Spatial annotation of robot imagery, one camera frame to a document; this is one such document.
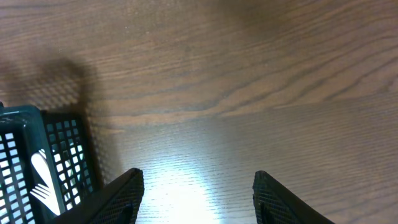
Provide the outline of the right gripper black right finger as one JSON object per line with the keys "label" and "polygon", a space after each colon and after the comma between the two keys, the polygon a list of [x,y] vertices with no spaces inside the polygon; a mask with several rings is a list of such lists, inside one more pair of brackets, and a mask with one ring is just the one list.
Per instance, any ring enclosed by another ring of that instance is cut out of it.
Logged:
{"label": "right gripper black right finger", "polygon": [[331,223],[263,170],[255,173],[252,189],[258,224]]}

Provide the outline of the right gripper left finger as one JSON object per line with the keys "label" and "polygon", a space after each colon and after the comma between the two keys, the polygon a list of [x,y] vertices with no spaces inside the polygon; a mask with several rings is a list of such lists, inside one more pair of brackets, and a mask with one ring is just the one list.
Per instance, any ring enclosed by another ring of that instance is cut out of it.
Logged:
{"label": "right gripper left finger", "polygon": [[137,220],[143,195],[143,171],[132,168],[51,222],[133,224]]}

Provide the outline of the white plastic fork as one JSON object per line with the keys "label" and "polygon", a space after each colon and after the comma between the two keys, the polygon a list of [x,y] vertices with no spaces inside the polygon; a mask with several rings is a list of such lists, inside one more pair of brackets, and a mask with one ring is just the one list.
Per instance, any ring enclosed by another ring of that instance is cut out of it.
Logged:
{"label": "white plastic fork", "polygon": [[61,214],[60,207],[58,205],[57,195],[45,151],[39,149],[37,152],[33,153],[30,161],[34,170],[44,182],[44,184],[36,184],[30,191],[30,194],[44,204],[54,215],[59,216]]}

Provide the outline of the black plastic basket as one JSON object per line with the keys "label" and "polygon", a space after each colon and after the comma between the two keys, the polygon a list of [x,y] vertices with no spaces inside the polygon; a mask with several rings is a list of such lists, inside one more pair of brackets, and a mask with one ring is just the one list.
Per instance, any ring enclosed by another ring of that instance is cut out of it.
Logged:
{"label": "black plastic basket", "polygon": [[98,189],[80,115],[1,107],[1,223],[46,223]]}

